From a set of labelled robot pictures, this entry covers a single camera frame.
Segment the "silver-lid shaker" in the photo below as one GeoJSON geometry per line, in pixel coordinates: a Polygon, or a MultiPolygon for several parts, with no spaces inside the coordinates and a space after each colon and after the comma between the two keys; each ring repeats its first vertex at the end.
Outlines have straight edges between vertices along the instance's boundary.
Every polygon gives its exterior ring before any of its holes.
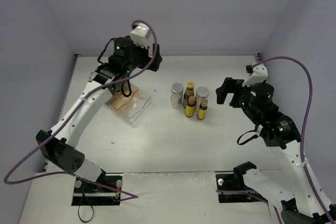
{"type": "Polygon", "coordinates": [[[182,106],[184,87],[181,83],[175,82],[171,86],[171,107],[178,109],[182,106]]]}
{"type": "Polygon", "coordinates": [[[206,87],[199,87],[196,90],[196,95],[195,95],[195,108],[196,111],[199,109],[200,104],[204,99],[207,99],[209,96],[209,90],[206,87]]]}

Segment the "small yellow bottle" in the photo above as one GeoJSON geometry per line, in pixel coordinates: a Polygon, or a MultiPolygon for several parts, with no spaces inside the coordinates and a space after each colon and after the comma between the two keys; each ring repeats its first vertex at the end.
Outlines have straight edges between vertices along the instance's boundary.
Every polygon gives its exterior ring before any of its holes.
{"type": "Polygon", "coordinates": [[[208,100],[207,99],[203,99],[200,102],[199,108],[197,110],[197,115],[196,118],[198,120],[203,120],[205,119],[206,116],[206,111],[207,111],[207,107],[208,107],[208,100]]]}
{"type": "Polygon", "coordinates": [[[190,118],[193,116],[195,110],[195,97],[193,95],[189,96],[186,103],[185,115],[190,118]]]}

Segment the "red sauce bottle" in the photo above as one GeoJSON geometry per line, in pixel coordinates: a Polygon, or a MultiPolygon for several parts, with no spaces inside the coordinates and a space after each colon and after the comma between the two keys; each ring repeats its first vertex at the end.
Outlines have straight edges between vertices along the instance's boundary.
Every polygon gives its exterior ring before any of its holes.
{"type": "Polygon", "coordinates": [[[194,82],[190,81],[187,83],[187,87],[183,96],[183,108],[186,108],[189,97],[194,95],[194,82]]]}

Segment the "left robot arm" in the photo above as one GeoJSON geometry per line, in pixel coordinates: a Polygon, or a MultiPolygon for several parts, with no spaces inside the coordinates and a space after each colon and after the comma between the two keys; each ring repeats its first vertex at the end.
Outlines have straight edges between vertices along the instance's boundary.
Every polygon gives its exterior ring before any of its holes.
{"type": "Polygon", "coordinates": [[[86,186],[95,193],[103,190],[106,172],[76,149],[80,137],[100,108],[135,77],[133,70],[157,71],[162,61],[160,46],[156,42],[150,56],[147,40],[141,42],[125,36],[110,41],[114,43],[113,54],[107,62],[97,60],[99,64],[77,101],[50,130],[40,130],[36,135],[45,159],[63,172],[85,179],[86,186]]]}

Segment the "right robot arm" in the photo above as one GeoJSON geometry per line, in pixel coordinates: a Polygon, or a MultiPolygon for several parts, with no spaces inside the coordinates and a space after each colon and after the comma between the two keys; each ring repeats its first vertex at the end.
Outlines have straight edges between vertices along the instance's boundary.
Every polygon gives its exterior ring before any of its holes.
{"type": "Polygon", "coordinates": [[[280,163],[290,189],[265,176],[255,164],[245,162],[224,179],[231,190],[256,191],[279,208],[284,223],[335,223],[335,204],[325,195],[316,178],[306,172],[311,167],[300,152],[301,135],[294,121],[281,113],[272,101],[274,88],[266,82],[243,86],[243,80],[226,78],[216,89],[217,104],[233,94],[230,106],[241,108],[255,125],[251,141],[261,137],[280,163]]]}

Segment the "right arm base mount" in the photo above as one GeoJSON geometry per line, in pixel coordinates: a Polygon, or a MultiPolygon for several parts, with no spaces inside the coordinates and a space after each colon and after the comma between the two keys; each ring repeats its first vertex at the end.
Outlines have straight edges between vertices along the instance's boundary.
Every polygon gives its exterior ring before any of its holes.
{"type": "Polygon", "coordinates": [[[234,180],[233,173],[219,173],[215,176],[217,190],[219,190],[219,203],[267,203],[267,200],[261,194],[253,191],[249,187],[238,185],[234,180]]]}

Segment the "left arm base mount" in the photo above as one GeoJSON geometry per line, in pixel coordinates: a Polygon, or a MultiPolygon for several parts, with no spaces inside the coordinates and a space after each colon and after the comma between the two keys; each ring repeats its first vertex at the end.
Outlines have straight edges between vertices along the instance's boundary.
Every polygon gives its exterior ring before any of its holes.
{"type": "Polygon", "coordinates": [[[119,206],[120,193],[76,178],[72,206],[119,206]]]}

